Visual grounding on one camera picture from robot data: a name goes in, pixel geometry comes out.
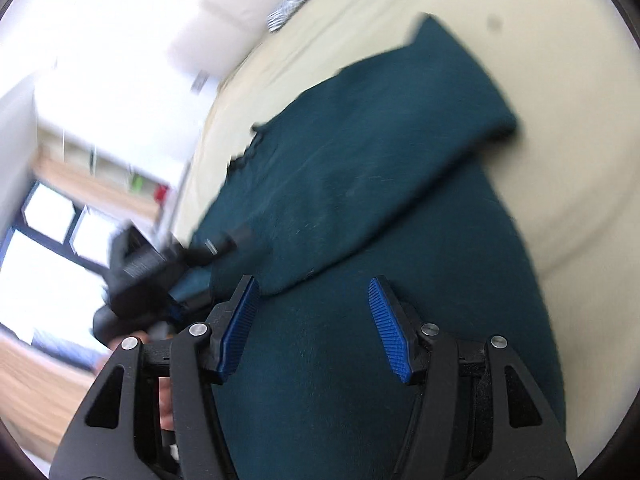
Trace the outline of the left hand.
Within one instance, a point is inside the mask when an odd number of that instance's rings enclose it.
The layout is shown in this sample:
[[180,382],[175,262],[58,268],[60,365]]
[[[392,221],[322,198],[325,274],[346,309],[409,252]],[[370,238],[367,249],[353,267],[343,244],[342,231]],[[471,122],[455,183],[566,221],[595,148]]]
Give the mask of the left hand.
[[[108,348],[115,351],[122,341],[127,337],[136,337],[142,344],[147,344],[150,341],[150,337],[145,332],[134,332],[128,336],[118,336],[114,338],[109,344]],[[160,429],[172,431],[175,429],[174,424],[174,404],[172,404],[171,394],[171,381],[169,377],[160,377],[158,382],[158,409],[160,410]]]

